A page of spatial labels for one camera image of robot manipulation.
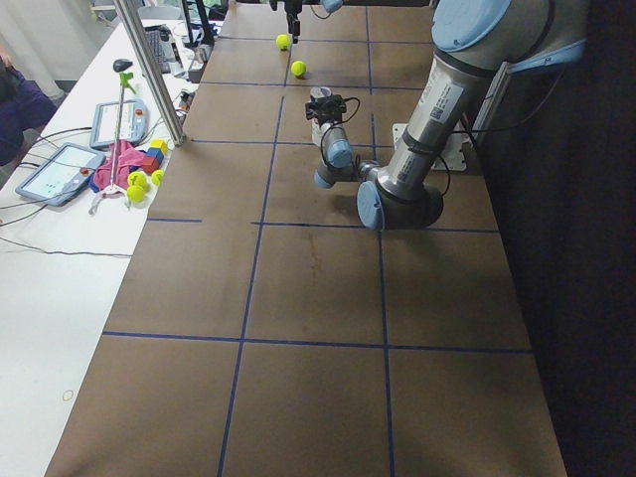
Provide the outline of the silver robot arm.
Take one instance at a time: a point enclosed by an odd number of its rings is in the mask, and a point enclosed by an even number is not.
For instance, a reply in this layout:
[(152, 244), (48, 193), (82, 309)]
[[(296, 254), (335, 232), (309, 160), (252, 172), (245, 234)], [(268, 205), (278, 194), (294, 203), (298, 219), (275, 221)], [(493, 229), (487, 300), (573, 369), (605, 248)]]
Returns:
[(336, 12), (343, 6), (342, 0), (319, 0), (319, 1), (305, 1), (305, 0), (286, 0), (284, 1), (284, 11), (286, 15), (286, 21), (288, 26), (288, 33), (291, 35), (293, 44), (297, 44), (301, 34), (301, 23), (299, 15), (301, 14), (304, 6), (313, 7), (320, 5), (325, 10), (327, 17)]
[(433, 61), (427, 84), (386, 166), (355, 158), (342, 126), (342, 96), (314, 87), (305, 105), (321, 151), (315, 183), (356, 182), (362, 224), (374, 231), (435, 223), (441, 193), (424, 179), (468, 108), (484, 99), (502, 64), (512, 73), (581, 58), (586, 1), (441, 1), (432, 19)]

